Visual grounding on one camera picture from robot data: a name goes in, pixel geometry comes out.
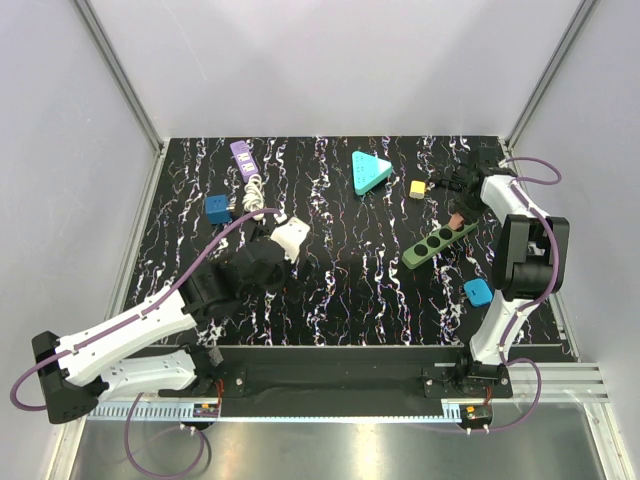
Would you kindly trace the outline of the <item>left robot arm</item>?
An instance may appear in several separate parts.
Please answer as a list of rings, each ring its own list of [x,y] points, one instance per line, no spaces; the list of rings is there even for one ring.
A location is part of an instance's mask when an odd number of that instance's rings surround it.
[[[38,380],[51,424],[83,417],[100,403],[139,393],[202,397],[221,379],[221,364],[185,343],[158,356],[139,351],[173,334],[230,317],[251,297],[298,299],[292,270],[309,233],[278,228],[219,261],[197,266],[177,289],[165,288],[118,316],[74,335],[45,331],[32,340]]]

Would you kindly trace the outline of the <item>pink plug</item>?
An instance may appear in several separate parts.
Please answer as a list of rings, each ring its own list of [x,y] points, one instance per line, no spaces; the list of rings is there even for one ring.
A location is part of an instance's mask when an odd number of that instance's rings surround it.
[[[464,224],[465,224],[464,217],[459,213],[454,213],[448,221],[448,227],[451,230],[458,230],[462,228]]]

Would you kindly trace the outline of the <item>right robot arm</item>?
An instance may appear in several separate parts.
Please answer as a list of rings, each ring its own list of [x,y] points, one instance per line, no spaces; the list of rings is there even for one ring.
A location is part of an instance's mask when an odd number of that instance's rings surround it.
[[[524,157],[524,162],[549,168],[555,177],[520,176],[509,167],[518,160],[499,161],[491,148],[478,147],[461,170],[451,175],[457,189],[455,226],[468,225],[488,210],[501,224],[491,270],[495,293],[453,374],[457,390],[470,397],[500,380],[510,365],[509,350],[518,331],[540,304],[559,291],[564,280],[569,221],[549,215],[522,188],[524,183],[556,185],[562,174],[545,160]]]

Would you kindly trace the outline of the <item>yellow cube socket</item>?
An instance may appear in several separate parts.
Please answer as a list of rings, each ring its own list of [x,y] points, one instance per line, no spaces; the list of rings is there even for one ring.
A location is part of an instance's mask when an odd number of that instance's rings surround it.
[[[423,199],[428,190],[428,186],[423,181],[413,180],[409,188],[409,197],[412,199]]]

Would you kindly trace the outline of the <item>teal triangular power strip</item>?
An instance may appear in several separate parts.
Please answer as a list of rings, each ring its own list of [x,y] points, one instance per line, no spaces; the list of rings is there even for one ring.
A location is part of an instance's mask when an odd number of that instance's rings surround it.
[[[392,170],[390,161],[361,151],[354,151],[352,153],[352,171],[355,193],[365,195],[379,183],[385,181]]]

